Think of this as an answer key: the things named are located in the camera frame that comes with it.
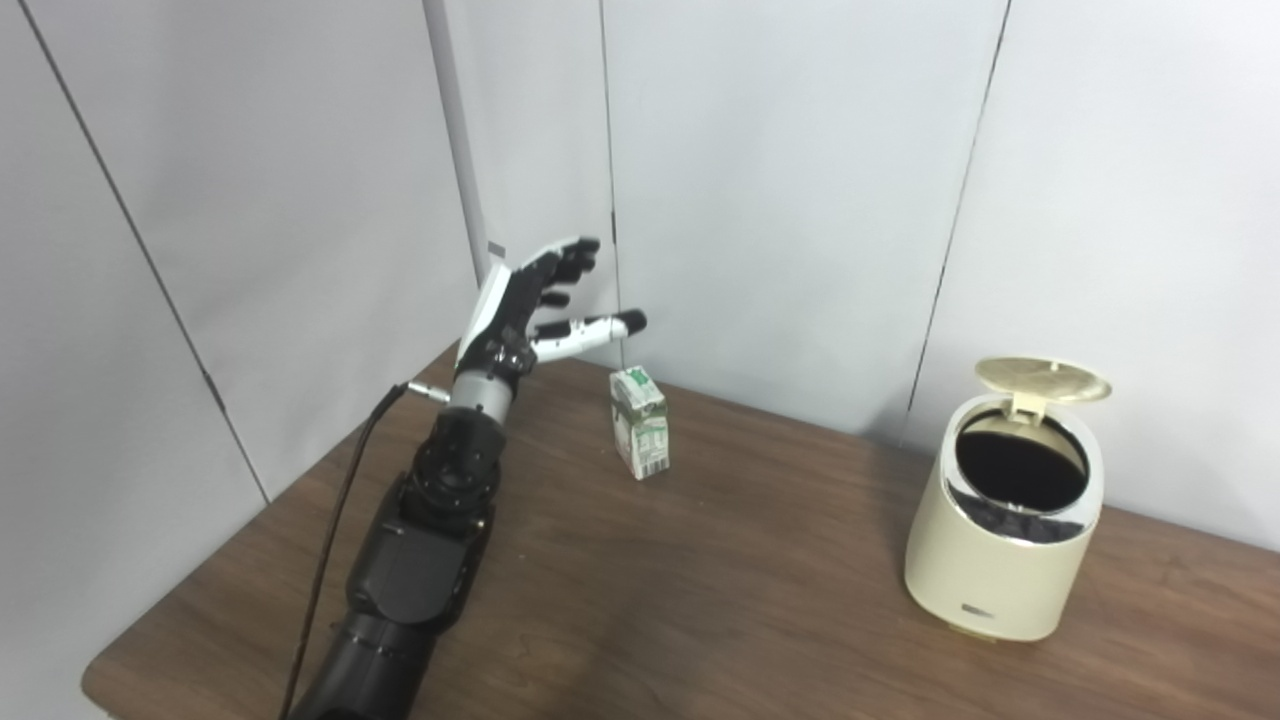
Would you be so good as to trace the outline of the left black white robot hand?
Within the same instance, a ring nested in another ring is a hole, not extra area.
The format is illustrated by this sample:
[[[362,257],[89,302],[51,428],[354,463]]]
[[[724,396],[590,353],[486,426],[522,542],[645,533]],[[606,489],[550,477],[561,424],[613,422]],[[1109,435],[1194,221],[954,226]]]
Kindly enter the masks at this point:
[[[570,304],[570,295],[559,287],[577,284],[590,273],[600,247],[596,237],[575,236],[547,245],[516,269],[495,263],[460,340],[456,375],[479,373],[515,389],[539,364],[573,357],[645,331],[648,319],[637,307],[530,324],[536,310]]]

